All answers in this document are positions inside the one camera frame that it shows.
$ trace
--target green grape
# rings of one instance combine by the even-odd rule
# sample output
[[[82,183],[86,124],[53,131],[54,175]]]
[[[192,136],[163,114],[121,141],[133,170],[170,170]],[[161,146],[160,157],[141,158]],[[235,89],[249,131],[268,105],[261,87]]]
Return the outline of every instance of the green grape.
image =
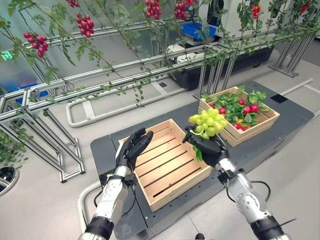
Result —
[[[197,121],[195,121],[195,123],[200,126],[204,123],[204,121],[202,119],[198,119]]]
[[[209,138],[210,138],[205,132],[202,133],[201,136],[202,136],[204,139],[209,139]]]
[[[212,137],[216,134],[216,130],[212,127],[212,126],[209,126],[206,130],[205,130],[205,133],[209,136],[209,137]]]
[[[209,118],[208,113],[206,113],[206,112],[201,113],[201,118],[202,118],[202,120],[207,120]]]
[[[218,114],[215,118],[214,118],[214,120],[216,120],[216,121],[218,121],[218,122],[220,122],[220,121],[222,121],[222,120],[224,120],[225,119],[225,116],[223,116],[222,114]]]
[[[195,131],[201,133],[204,128],[202,126],[196,126]]]
[[[210,111],[208,109],[208,114],[210,117],[214,118],[219,114],[219,110],[215,108],[210,108]]]
[[[215,120],[212,117],[208,117],[208,119],[206,120],[206,124],[208,124],[208,126],[212,126],[214,124],[214,121]]]
[[[208,128],[208,124],[206,124],[206,123],[203,123],[201,126],[202,126],[202,128],[203,128],[204,130],[206,130],[206,129]]]
[[[201,119],[201,116],[199,114],[195,114],[192,116],[194,121],[197,121],[198,119]]]
[[[213,127],[216,133],[220,133],[220,131],[223,129],[222,125],[218,121],[214,122]]]
[[[222,125],[223,128],[225,128],[228,125],[226,120],[221,120],[219,121],[219,123]]]

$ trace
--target blue basket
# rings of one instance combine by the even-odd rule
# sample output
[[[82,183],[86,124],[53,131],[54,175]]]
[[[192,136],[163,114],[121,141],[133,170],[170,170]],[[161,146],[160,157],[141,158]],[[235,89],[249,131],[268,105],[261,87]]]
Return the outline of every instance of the blue basket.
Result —
[[[182,32],[184,34],[187,34],[187,35],[190,35],[190,36],[194,37],[195,39],[200,40],[201,39],[201,35],[196,31],[199,30],[199,28],[201,28],[202,24],[199,23],[199,22],[196,22],[195,24],[193,24],[193,23],[185,23],[185,24],[183,24],[182,25]],[[210,28],[210,33],[209,33],[209,36],[207,36],[207,37],[214,37],[215,34],[216,34],[217,28],[214,27],[214,26],[211,26],[211,25],[209,25],[209,28]]]

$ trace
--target crate filled with radishes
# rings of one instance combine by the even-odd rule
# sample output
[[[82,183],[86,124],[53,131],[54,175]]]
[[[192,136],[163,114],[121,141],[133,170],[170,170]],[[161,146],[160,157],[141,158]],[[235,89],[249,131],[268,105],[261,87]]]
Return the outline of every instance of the crate filled with radishes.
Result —
[[[215,94],[203,94],[198,112],[217,109],[227,122],[220,135],[236,146],[271,128],[279,113],[263,103],[265,92],[246,93],[244,86],[234,86]]]

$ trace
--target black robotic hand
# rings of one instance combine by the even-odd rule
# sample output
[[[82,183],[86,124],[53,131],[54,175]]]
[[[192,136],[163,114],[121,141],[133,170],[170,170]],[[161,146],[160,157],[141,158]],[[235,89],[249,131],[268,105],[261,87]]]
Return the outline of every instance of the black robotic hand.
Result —
[[[119,154],[115,159],[115,166],[120,165],[129,167],[131,171],[136,168],[137,157],[146,149],[154,135],[149,131],[146,135],[145,128],[134,132],[122,145]]]
[[[212,140],[204,139],[200,135],[191,132],[195,128],[196,125],[189,125],[184,128],[186,135],[182,143],[189,142],[196,146],[202,153],[203,161],[211,167],[215,167],[220,160],[229,158],[227,146],[219,136],[211,137]]]

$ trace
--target white pipe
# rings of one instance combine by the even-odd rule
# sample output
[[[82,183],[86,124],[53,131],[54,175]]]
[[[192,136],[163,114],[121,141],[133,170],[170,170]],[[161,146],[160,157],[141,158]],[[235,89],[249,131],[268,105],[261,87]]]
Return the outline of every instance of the white pipe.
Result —
[[[164,76],[159,77],[159,78],[153,77],[153,78],[151,78],[151,81],[150,81],[149,83],[146,83],[146,84],[150,84],[150,83],[153,83],[153,82],[155,82],[155,81],[159,81],[159,80],[167,79],[167,78],[169,78],[169,76],[168,76],[167,74],[165,74]],[[127,90],[128,90],[128,89],[132,89],[133,86],[134,86],[133,84],[129,84]],[[117,92],[120,92],[120,90],[112,89],[112,90],[110,90],[110,91],[105,91],[105,92],[100,93],[100,94],[99,94],[99,97],[100,97],[100,98],[101,98],[101,97],[105,97],[105,96],[108,96],[108,95],[111,95],[111,94],[115,94],[115,93],[117,93]],[[88,98],[89,98],[90,100],[95,99],[94,96],[89,96]],[[86,102],[86,101],[88,101],[88,100],[85,99],[85,98],[81,98],[81,99],[74,100],[73,102],[68,103],[68,104],[66,105],[66,107],[65,107],[66,118],[67,118],[67,121],[68,121],[68,123],[69,123],[69,125],[70,125],[71,127],[77,128],[77,127],[81,127],[81,126],[83,126],[83,125],[87,125],[87,124],[90,124],[90,123],[94,123],[94,122],[96,122],[96,121],[98,121],[98,120],[104,119],[104,118],[99,118],[99,116],[101,116],[101,115],[99,115],[99,116],[91,117],[91,118],[89,118],[89,119],[87,118],[87,119],[85,119],[85,120],[83,120],[83,121],[80,121],[80,122],[74,122],[74,121],[73,121],[73,118],[72,118],[71,108],[72,108],[73,106],[77,105],[77,104],[80,104],[80,103],[83,103],[83,102]]]
[[[306,85],[306,84],[312,82],[313,80],[314,80],[313,78],[310,78],[310,79],[308,79],[308,80],[306,80],[304,82],[301,82],[298,85],[295,85],[295,86],[293,86],[293,87],[281,92],[280,95],[284,96],[284,95],[286,95],[288,93],[291,93],[292,91],[294,91],[294,90],[296,90],[298,88],[301,88],[303,85]]]
[[[86,206],[85,206],[86,196],[98,188],[101,188],[101,183],[99,180],[96,181],[95,183],[89,185],[88,187],[86,187],[78,196],[77,210],[78,210],[78,214],[79,214],[80,228],[81,228],[82,233],[85,232],[86,227],[87,227],[86,223],[88,222],[87,211],[86,211]]]
[[[167,97],[182,93],[182,92],[184,92],[186,90],[187,90],[186,88],[180,88],[178,90],[169,92],[169,93],[167,93],[165,95],[160,95],[160,96],[156,96],[156,97],[150,98],[150,99],[145,100],[145,101],[141,101],[139,105],[147,105],[147,104],[156,102],[158,100],[165,99]],[[132,104],[132,105],[128,105],[128,106],[113,110],[113,111],[109,111],[107,113],[100,114],[98,116],[92,117],[91,119],[85,119],[85,120],[82,120],[82,121],[79,121],[79,122],[70,121],[71,113],[68,116],[68,111],[67,111],[67,119],[68,119],[68,123],[70,124],[71,127],[77,128],[77,127],[81,127],[81,126],[84,126],[84,125],[88,125],[90,123],[97,122],[97,121],[102,120],[102,119],[106,119],[106,118],[112,117],[112,116],[117,115],[117,114],[124,113],[126,111],[130,111],[132,109],[136,109],[136,108],[138,108],[138,106],[136,104]]]

